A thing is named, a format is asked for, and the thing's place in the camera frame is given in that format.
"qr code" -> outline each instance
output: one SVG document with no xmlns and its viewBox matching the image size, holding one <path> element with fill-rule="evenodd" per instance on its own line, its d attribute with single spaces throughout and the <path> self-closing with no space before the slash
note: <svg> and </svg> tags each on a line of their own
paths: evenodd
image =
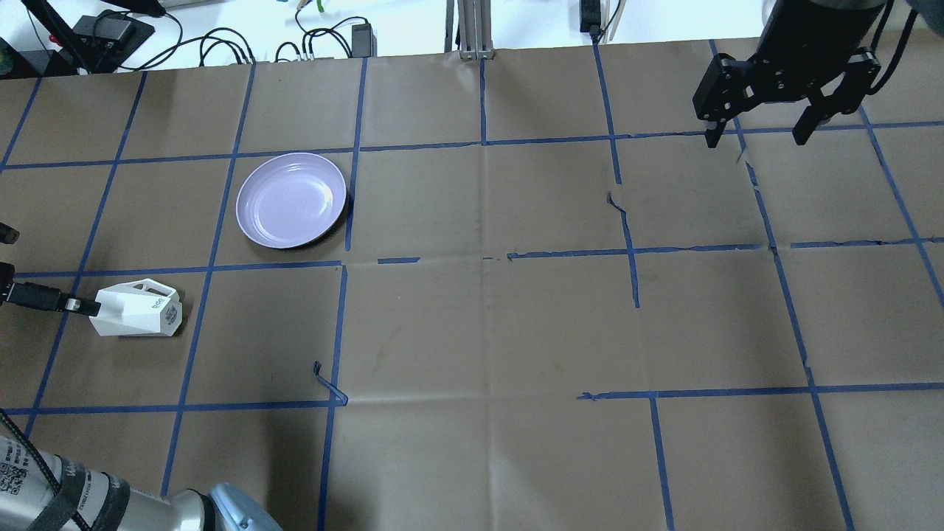
<svg viewBox="0 0 944 531">
<path fill-rule="evenodd" d="M 19 494 L 24 479 L 26 479 L 26 469 L 0 463 L 0 492 L 9 492 L 14 496 Z"/>
</svg>

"black device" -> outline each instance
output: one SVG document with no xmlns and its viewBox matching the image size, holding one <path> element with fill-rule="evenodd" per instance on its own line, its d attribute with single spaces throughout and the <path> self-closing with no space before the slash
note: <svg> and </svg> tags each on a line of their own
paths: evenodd
<svg viewBox="0 0 944 531">
<path fill-rule="evenodd" d="M 882 68 L 874 51 L 859 44 L 885 1 L 777 0 L 754 55 L 715 55 L 695 91 L 708 146 L 717 146 L 739 113 L 762 103 L 809 100 L 793 128 L 800 146 L 820 123 L 855 112 Z M 822 87 L 840 75 L 839 86 L 824 95 Z"/>
<path fill-rule="evenodd" d="M 20 233 L 8 225 L 0 223 L 0 243 L 12 245 Z M 36 283 L 17 283 L 13 280 L 16 268 L 13 264 L 0 262 L 0 306 L 4 302 L 24 306 L 34 310 L 50 312 L 71 312 L 82 316 L 95 317 L 101 304 L 94 300 L 82 299 L 70 293 L 63 293 L 55 287 Z"/>
<path fill-rule="evenodd" d="M 601 17 L 599 0 L 581 0 L 581 33 L 598 36 L 603 25 Z"/>
<path fill-rule="evenodd" d="M 97 17 L 82 17 L 76 27 L 71 28 L 48 0 L 22 2 L 62 45 L 62 51 L 56 53 L 74 68 L 84 68 L 90 73 L 114 72 L 154 33 L 153 26 L 108 9 Z M 167 12 L 158 0 L 110 0 L 109 3 L 154 17 Z"/>
<path fill-rule="evenodd" d="M 370 24 L 357 24 L 351 27 L 351 57 L 376 57 L 377 36 Z"/>
</svg>

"black cable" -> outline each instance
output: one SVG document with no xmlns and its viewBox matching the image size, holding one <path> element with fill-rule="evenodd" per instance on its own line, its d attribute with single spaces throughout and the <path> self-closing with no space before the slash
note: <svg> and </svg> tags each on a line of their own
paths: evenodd
<svg viewBox="0 0 944 531">
<path fill-rule="evenodd" d="M 285 43 L 279 44 L 278 48 L 276 48 L 276 62 L 278 62 L 278 54 L 282 51 L 282 48 L 284 48 L 285 46 L 291 46 L 295 50 L 296 57 L 301 56 L 301 52 L 298 50 L 298 46 L 296 46 L 295 43 L 285 42 Z"/>
<path fill-rule="evenodd" d="M 891 56 L 891 61 L 888 62 L 888 69 L 885 70 L 885 74 L 879 79 L 879 82 L 875 83 L 875 86 L 868 91 L 868 95 L 873 95 L 881 91 L 882 87 L 891 79 L 891 75 L 895 73 L 899 61 L 902 60 L 904 48 L 908 45 L 908 38 L 911 37 L 911 30 L 914 29 L 917 19 L 918 12 L 912 9 L 911 12 L 908 13 L 908 20 L 904 21 L 902 36 L 898 39 L 898 46 L 895 47 L 895 55 Z"/>
<path fill-rule="evenodd" d="M 62 31 L 62 28 L 61 28 L 61 27 L 59 27 L 59 23 L 56 22 L 56 18 L 53 17 L 52 14 L 49 12 L 49 2 L 43 2 L 43 3 L 42 3 L 42 9 L 46 12 L 46 18 L 49 19 L 49 22 L 51 22 L 53 26 L 55 26 L 55 29 L 56 29 L 60 34 L 64 34 L 65 32 Z M 81 66 L 82 68 L 84 68 L 86 72 L 89 72 L 89 73 L 90 73 L 90 72 L 92 71 L 92 70 L 89 69 L 89 65 L 88 65 L 88 64 L 85 64 L 85 60 L 82 59 L 82 54 L 78 53 L 78 50 L 76 50 L 76 56 L 74 57 L 74 59 L 75 59 L 76 61 L 78 61 L 78 65 Z"/>
<path fill-rule="evenodd" d="M 616 9 L 613 10 L 613 16 L 610 17 L 610 21 L 606 23 L 606 26 L 600 31 L 600 34 L 606 35 L 606 32 L 610 30 L 610 25 L 616 19 L 616 14 L 619 13 L 619 8 L 622 7 L 623 0 L 616 0 Z"/>
<path fill-rule="evenodd" d="M 347 43 L 347 39 L 345 39 L 345 36 L 338 33 L 334 29 L 331 29 L 330 27 L 317 27 L 315 29 L 309 30 L 305 34 L 305 36 L 309 38 L 308 39 L 308 53 L 309 54 L 311 55 L 314 54 L 314 39 L 316 37 L 321 37 L 323 35 L 330 35 L 331 37 L 333 37 L 334 40 L 337 41 L 339 45 L 341 45 L 341 48 L 345 51 L 345 55 L 348 56 L 349 58 L 351 57 L 352 54 L 351 54 L 350 44 Z"/>
<path fill-rule="evenodd" d="M 216 47 L 218 44 L 225 44 L 226 46 L 228 46 L 228 47 L 229 47 L 229 51 L 231 51 L 231 52 L 233 53 L 233 57 L 236 58 L 236 64 L 243 64 L 243 60 L 240 59 L 239 52 L 237 51 L 238 49 L 240 49 L 240 48 L 239 48 L 239 45 L 238 45 L 237 43 L 234 43 L 233 41 L 226 41 L 226 40 L 220 39 L 220 38 L 218 38 L 218 37 L 207 37 L 206 35 L 204 35 L 204 38 L 205 38 L 205 39 L 216 39 L 216 42 L 213 43 L 213 44 L 211 44 L 210 47 L 207 48 L 207 51 L 203 52 L 202 55 L 200 55 L 200 64 L 199 64 L 199 66 L 204 66 L 204 61 L 207 60 L 207 56 L 210 54 L 210 50 L 212 50 L 212 49 L 213 49 L 214 47 Z"/>
<path fill-rule="evenodd" d="M 7 412 L 4 411 L 2 407 L 0 407 L 0 422 L 2 422 L 4 427 L 13 435 L 13 439 L 26 449 L 29 456 L 33 458 L 33 462 L 40 468 L 42 477 L 45 478 L 46 482 L 49 483 L 56 494 L 59 494 L 59 491 L 62 490 L 62 483 L 60 483 L 59 480 L 56 479 L 56 476 L 53 475 L 53 472 L 49 470 L 49 465 L 46 464 L 46 460 L 40 455 L 40 451 L 33 446 L 32 442 L 29 442 L 26 435 L 20 431 L 20 427 L 16 425 L 16 422 L 7 415 Z M 78 511 L 73 513 L 72 520 L 78 525 L 81 531 L 92 531 L 92 528 L 89 527 L 89 523 L 85 522 L 85 519 L 82 518 L 82 515 L 78 514 Z"/>
<path fill-rule="evenodd" d="M 220 27 L 215 27 L 214 29 L 211 29 L 205 35 L 209 37 L 210 35 L 212 35 L 213 33 L 216 33 L 217 31 L 229 31 L 231 33 L 235 33 L 237 37 L 243 40 L 243 44 L 245 44 L 245 51 L 249 53 L 249 59 L 252 59 L 252 62 L 256 62 L 256 56 L 253 55 L 252 53 L 252 47 L 249 46 L 249 41 L 245 39 L 242 33 L 240 33 L 239 31 L 236 31 L 235 29 L 231 27 L 220 26 Z"/>
<path fill-rule="evenodd" d="M 204 57 L 203 44 L 207 41 L 207 39 L 215 39 L 216 41 L 226 41 L 226 39 L 220 39 L 219 37 L 212 37 L 210 34 L 211 34 L 212 32 L 214 32 L 214 31 L 216 31 L 216 29 L 211 29 L 210 31 L 204 33 L 204 34 L 203 34 L 203 37 L 200 38 L 200 52 L 199 52 L 199 53 L 200 53 L 200 58 L 201 58 L 201 60 L 200 60 L 200 66 L 203 66 L 203 60 L 202 60 L 202 58 Z M 234 41 L 226 41 L 226 42 L 227 42 L 227 43 L 232 43 L 232 46 L 231 46 L 230 48 L 239 50 L 239 51 L 237 52 L 237 58 L 239 58 L 240 56 L 242 56 L 243 61 L 240 62 L 239 60 L 237 60 L 237 61 L 236 61 L 237 64 L 243 64 L 243 62 L 249 62 L 249 57 L 246 56 L 245 51 L 243 50 L 243 47 L 242 47 L 242 46 L 238 45 L 238 44 L 237 44 L 236 42 L 234 42 Z"/>
<path fill-rule="evenodd" d="M 36 40 L 40 42 L 40 46 L 46 51 L 46 55 L 49 55 L 49 48 L 46 47 L 46 42 L 40 37 L 40 31 L 36 29 L 36 21 L 33 20 L 33 13 L 31 13 L 29 9 L 26 10 L 26 16 L 29 17 L 29 24 L 33 26 L 33 33 L 36 35 Z"/>
<path fill-rule="evenodd" d="M 179 34 L 177 35 L 177 44 L 174 44 L 173 46 L 171 46 L 171 47 L 167 48 L 166 50 L 160 52 L 158 55 L 154 56 L 153 58 L 151 58 L 151 59 L 145 61 L 144 64 L 142 64 L 141 66 L 128 67 L 128 66 L 121 65 L 121 66 L 119 66 L 118 68 L 123 68 L 123 69 L 125 69 L 125 70 L 130 70 L 131 72 L 139 72 L 139 71 L 144 70 L 144 69 L 147 69 L 147 68 L 154 68 L 155 66 L 158 66 L 158 65 L 164 63 L 166 60 L 170 59 L 171 56 L 174 55 L 174 52 L 176 52 L 177 49 L 180 48 L 180 47 L 183 45 L 183 24 L 180 23 L 180 21 L 177 19 L 177 17 L 175 17 L 174 15 L 172 15 L 172 14 L 170 14 L 170 13 L 164 13 L 164 16 L 167 17 L 167 18 L 169 18 L 169 19 L 171 19 L 171 20 L 173 20 L 174 22 L 177 23 L 177 28 L 180 30 L 180 31 L 179 31 Z M 163 59 L 161 59 L 161 60 L 158 60 L 158 59 L 160 58 L 160 56 L 162 56 L 162 55 L 164 55 L 164 54 L 167 54 L 167 57 L 165 57 L 165 58 L 163 58 Z"/>
<path fill-rule="evenodd" d="M 891 15 L 891 8 L 894 5 L 895 0 L 888 0 L 888 3 L 885 4 L 885 11 L 882 12 L 882 20 L 879 21 L 879 25 L 875 29 L 875 35 L 872 36 L 873 51 L 879 47 L 879 40 L 882 39 L 882 31 L 885 30 L 885 24 L 888 22 L 888 17 Z"/>
</svg>

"power adapter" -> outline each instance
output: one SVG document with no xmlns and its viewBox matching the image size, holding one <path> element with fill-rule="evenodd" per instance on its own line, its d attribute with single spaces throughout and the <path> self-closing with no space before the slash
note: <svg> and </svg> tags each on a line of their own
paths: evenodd
<svg viewBox="0 0 944 531">
<path fill-rule="evenodd" d="M 596 42 L 601 34 L 602 22 L 599 0 L 581 0 L 581 33 L 589 33 Z"/>
<path fill-rule="evenodd" d="M 369 23 L 351 27 L 351 57 L 376 57 L 377 37 Z"/>
</svg>

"purple plate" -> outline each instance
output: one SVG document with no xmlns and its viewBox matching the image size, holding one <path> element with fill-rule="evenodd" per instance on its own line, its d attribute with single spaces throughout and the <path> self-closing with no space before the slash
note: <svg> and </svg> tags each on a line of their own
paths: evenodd
<svg viewBox="0 0 944 531">
<path fill-rule="evenodd" d="M 334 225 L 347 185 L 338 166 L 312 153 L 288 153 L 253 170 L 236 197 L 236 221 L 261 246 L 307 244 Z"/>
</svg>

